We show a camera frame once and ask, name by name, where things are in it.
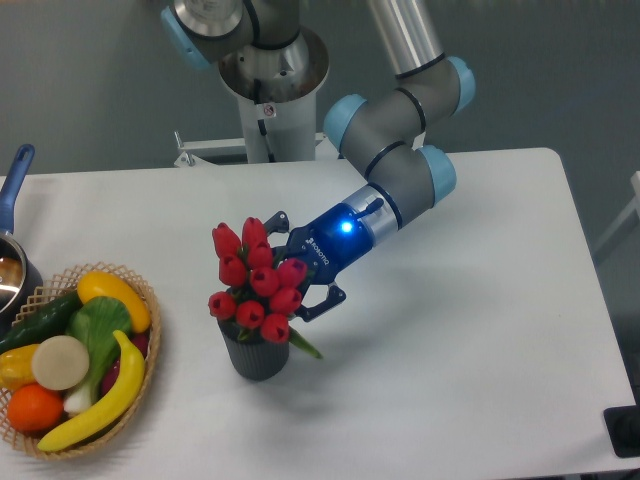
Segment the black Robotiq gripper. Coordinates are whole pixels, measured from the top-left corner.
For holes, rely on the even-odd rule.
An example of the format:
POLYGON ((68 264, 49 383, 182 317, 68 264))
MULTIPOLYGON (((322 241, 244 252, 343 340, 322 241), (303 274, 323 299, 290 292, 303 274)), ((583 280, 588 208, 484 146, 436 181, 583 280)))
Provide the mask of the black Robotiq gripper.
POLYGON ((292 231, 284 211, 276 212, 264 223, 272 248, 285 247, 285 259, 305 263, 312 272, 311 284, 327 285, 322 299, 314 304, 303 302, 295 310, 295 316, 304 322, 313 321, 346 300, 346 292, 333 281, 373 248, 373 237, 365 226, 364 216, 350 205, 339 203, 292 231))

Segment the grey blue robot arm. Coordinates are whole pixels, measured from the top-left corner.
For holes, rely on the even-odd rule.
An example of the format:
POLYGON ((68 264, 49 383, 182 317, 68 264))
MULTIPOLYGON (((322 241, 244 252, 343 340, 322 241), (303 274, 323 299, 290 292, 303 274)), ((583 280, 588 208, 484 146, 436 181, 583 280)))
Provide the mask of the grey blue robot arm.
POLYGON ((336 276, 390 235, 433 208, 456 186, 449 158, 415 139, 464 109, 476 82, 466 63, 447 55, 421 1, 368 5, 396 88, 377 101, 352 94, 317 122, 316 94, 329 68, 321 38, 302 26, 295 1, 172 1, 161 13, 167 36, 195 69, 216 66, 240 112, 251 163, 311 160, 323 133, 365 185, 309 224, 291 228, 284 214, 267 224, 287 233, 285 257, 303 261, 326 299, 300 307, 311 321, 340 304, 336 276))

